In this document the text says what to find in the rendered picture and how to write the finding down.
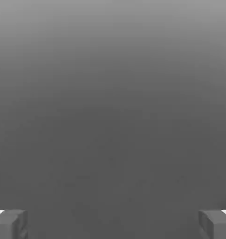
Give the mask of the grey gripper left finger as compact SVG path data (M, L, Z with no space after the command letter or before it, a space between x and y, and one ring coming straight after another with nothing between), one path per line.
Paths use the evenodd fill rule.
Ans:
M28 239L26 210L0 210L0 239Z

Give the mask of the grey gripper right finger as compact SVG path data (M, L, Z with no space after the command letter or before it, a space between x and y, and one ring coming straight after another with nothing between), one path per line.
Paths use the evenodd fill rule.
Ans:
M201 239L226 239L226 210L199 210Z

